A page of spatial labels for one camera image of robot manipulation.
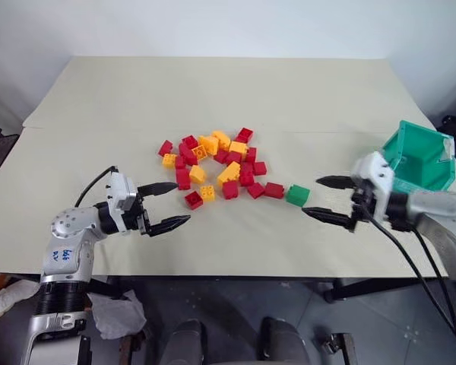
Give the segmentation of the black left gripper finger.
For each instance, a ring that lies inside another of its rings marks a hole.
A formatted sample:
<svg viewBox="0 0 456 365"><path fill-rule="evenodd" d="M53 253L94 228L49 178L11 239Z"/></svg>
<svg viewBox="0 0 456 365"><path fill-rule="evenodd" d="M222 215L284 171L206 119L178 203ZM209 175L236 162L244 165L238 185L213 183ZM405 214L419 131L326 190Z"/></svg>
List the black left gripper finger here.
<svg viewBox="0 0 456 365"><path fill-rule="evenodd" d="M168 217L158 224L150 225L147 228L147 235L154 237L168 233L185 224L190 218L189 214Z"/></svg>
<svg viewBox="0 0 456 365"><path fill-rule="evenodd" d="M138 187L138 194L143 198L147 196L158 196L166 194L178 188L175 182L155 182L144 186Z"/></svg>

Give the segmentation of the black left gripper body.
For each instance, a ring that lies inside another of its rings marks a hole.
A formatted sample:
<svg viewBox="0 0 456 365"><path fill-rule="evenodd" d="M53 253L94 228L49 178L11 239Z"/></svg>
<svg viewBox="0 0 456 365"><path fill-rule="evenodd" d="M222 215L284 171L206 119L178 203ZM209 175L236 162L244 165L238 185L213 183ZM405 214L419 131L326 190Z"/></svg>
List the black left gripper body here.
<svg viewBox="0 0 456 365"><path fill-rule="evenodd" d="M150 220L141 195L136 195L131 207L122 214L122 219L127 230L137 230L140 235L150 236Z"/></svg>

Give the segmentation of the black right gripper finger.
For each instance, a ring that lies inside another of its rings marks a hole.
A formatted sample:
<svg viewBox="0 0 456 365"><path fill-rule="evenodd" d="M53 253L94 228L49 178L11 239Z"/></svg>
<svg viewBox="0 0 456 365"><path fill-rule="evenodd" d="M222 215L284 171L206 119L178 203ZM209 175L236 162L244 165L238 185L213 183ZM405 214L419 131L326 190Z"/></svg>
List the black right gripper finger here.
<svg viewBox="0 0 456 365"><path fill-rule="evenodd" d="M354 189L355 182L350 176L323 176L316 180L320 185L326 186L331 189Z"/></svg>
<svg viewBox="0 0 456 365"><path fill-rule="evenodd" d="M336 213L328 208L306 207L301 210L308 216L326 224L349 228L352 224L351 217L345 214Z"/></svg>

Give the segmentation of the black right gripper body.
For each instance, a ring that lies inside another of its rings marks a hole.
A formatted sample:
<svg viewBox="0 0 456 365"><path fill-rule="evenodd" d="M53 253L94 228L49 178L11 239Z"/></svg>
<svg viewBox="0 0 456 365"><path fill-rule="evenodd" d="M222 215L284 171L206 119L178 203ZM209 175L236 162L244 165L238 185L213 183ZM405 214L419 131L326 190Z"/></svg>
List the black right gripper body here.
<svg viewBox="0 0 456 365"><path fill-rule="evenodd" d="M360 182L353 191L351 201L349 231L354 232L358 222L371 222L373 219L376 205L374 185L370 181Z"/></svg>

